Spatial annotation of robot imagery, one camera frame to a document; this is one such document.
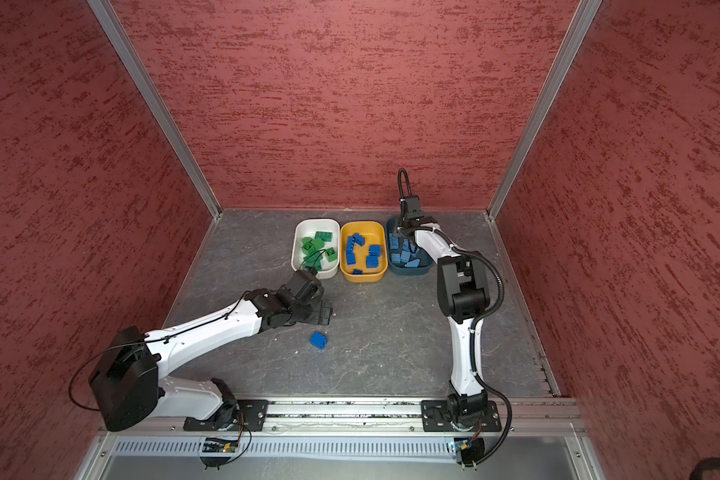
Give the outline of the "light blue lego plate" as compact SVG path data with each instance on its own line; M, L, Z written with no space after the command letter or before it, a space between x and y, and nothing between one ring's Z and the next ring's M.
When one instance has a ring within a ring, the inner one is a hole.
M388 237L389 240L389 253L401 253L403 251L402 245L401 245L401 238L397 235L390 234Z

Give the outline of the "green eight-stud lego brick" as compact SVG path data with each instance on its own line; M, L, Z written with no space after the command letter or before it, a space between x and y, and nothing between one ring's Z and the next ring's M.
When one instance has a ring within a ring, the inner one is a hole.
M323 258L323 250L315 252L307 256L303 261L303 266L307 268L314 268L316 270L321 269L321 261Z

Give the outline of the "dark teal plastic bin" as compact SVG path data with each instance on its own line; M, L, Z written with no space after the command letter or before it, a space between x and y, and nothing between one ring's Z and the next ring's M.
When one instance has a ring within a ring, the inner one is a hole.
M403 248L403 251L399 254L389 253L389 240L388 237L390 234L395 234L395 224L396 224L397 218L393 217L390 218L385 225L385 230L387 233L386 237L386 245L387 245L387 258L389 263L389 269L396 275L400 276L418 276L423 275L428 272L430 267L433 265L432 258L417 244L414 243L413 240L410 240L408 238L401 237L401 245ZM409 256L416 256L421 259L421 264L418 268L403 268L400 265L400 256L403 255L405 252L408 253Z

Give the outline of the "green square lego brick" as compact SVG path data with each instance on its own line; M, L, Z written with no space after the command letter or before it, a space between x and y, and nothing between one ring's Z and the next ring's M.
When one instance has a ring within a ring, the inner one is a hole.
M324 241L320 238L303 237L301 239L301 249L305 254L310 254L324 248Z

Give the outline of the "yellow plastic bin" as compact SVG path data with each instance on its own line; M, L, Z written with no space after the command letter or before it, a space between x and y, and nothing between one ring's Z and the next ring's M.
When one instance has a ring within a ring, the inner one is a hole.
M357 240L355 246L355 254L357 263L348 266L345 258L347 238L354 235ZM344 224L340 230L340 271L345 279L351 283L371 283L377 282L383 278L388 269L386 232L384 227L370 220L351 221ZM372 244L378 244L382 247L380 265L376 269L367 269L365 265L368 247Z

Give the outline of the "dark blue lego brick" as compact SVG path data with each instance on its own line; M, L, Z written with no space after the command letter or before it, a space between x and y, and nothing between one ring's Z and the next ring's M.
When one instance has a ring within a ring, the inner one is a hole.
M346 242L346 250L345 250L345 258L346 263L348 266L355 265L357 263L356 260L356 254L355 254L355 246L357 245L357 240L354 235L351 235L347 238Z

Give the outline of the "green studded lego brick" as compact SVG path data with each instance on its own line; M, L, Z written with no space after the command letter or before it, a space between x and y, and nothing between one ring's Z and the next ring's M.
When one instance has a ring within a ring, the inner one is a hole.
M333 234L329 231L317 231L314 238L323 242L330 242L333 238Z

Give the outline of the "white plastic bin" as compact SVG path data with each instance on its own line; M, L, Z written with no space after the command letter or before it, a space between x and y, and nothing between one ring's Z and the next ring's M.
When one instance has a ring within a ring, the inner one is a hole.
M303 266L304 259L315 252L305 254L301 249L301 239L303 237L313 237L317 231L329 231L333 234L330 242L324 242L323 258L321 261L321 269L307 268ZM328 261L326 250L334 248L338 254L338 258L334 261ZM336 220L330 218L315 218L301 221L295 228L294 240L291 254L291 266L294 270L314 269L318 279L329 279L336 275L340 265L340 226Z

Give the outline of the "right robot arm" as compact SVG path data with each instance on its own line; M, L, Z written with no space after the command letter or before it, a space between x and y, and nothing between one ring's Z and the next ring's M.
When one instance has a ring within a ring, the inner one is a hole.
M501 307L505 288L498 269L477 251L457 245L431 216L419 198L403 194L394 233L423 249L437 266L437 301L451 334L450 421L461 430L475 428L489 415L493 392L482 378L483 321Z

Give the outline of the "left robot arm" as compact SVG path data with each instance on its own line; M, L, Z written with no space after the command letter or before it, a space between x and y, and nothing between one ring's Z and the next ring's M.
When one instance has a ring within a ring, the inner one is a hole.
M332 307L323 295L316 269L307 267L276 290L246 291L231 305L178 326L119 331L88 380L106 429L120 432L152 418L182 418L187 431L245 429L245 415L223 380L186 380L174 371L269 330L329 324Z

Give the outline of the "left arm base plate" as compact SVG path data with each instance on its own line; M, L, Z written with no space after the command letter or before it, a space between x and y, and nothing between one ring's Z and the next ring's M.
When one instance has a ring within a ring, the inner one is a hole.
M263 399L224 402L208 419L187 417L183 430L188 432L241 433L263 429L270 402Z

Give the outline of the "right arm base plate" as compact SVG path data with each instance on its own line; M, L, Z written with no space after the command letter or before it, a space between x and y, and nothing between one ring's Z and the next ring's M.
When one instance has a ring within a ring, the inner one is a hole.
M422 400L420 410L425 432L498 433L502 430L497 404L491 400L486 410L468 413L460 420L456 420L447 400Z

